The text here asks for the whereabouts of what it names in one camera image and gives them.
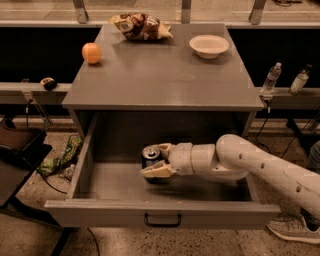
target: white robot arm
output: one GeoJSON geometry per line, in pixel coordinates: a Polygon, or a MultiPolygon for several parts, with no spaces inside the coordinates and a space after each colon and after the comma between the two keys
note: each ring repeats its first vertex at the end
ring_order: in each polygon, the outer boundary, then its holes
{"type": "Polygon", "coordinates": [[[236,180],[251,172],[320,219],[320,175],[273,156],[237,135],[224,135],[216,145],[159,147],[169,163],[163,160],[142,169],[146,178],[205,173],[236,180]]]}

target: snack bag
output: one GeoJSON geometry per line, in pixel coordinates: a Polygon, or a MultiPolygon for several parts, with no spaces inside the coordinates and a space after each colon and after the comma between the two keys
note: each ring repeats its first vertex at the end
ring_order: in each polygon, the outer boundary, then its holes
{"type": "Polygon", "coordinates": [[[157,18],[145,13],[126,13],[112,17],[108,20],[128,40],[158,40],[173,37],[169,32],[170,26],[157,18]]]}

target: cabinet top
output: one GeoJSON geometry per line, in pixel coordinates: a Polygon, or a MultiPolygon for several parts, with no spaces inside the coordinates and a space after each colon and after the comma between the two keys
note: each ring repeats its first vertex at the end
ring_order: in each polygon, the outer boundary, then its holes
{"type": "Polygon", "coordinates": [[[96,43],[98,64],[84,62],[63,101],[90,110],[256,111],[263,108],[224,24],[174,24],[173,38],[128,41],[113,24],[96,43]],[[200,58],[189,41],[197,35],[225,38],[218,58],[200,58]]]}

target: water bottle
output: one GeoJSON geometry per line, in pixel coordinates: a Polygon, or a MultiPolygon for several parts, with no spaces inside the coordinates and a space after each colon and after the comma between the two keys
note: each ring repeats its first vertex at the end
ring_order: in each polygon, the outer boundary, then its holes
{"type": "Polygon", "coordinates": [[[289,88],[289,93],[291,95],[298,95],[303,86],[306,84],[310,77],[312,65],[307,64],[303,69],[301,69],[294,79],[291,87],[289,88]]]}
{"type": "Polygon", "coordinates": [[[277,80],[281,74],[281,63],[277,62],[276,65],[274,65],[270,71],[269,74],[264,81],[264,84],[262,86],[261,92],[262,93],[271,93],[273,91],[274,86],[277,83],[277,80]]]}

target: white bowl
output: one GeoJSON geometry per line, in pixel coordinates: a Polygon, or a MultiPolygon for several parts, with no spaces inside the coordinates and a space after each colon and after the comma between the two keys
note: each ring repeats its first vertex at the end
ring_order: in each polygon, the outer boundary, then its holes
{"type": "Polygon", "coordinates": [[[214,59],[229,49],[226,39],[214,35],[196,36],[190,40],[190,46],[204,59],[214,59]]]}

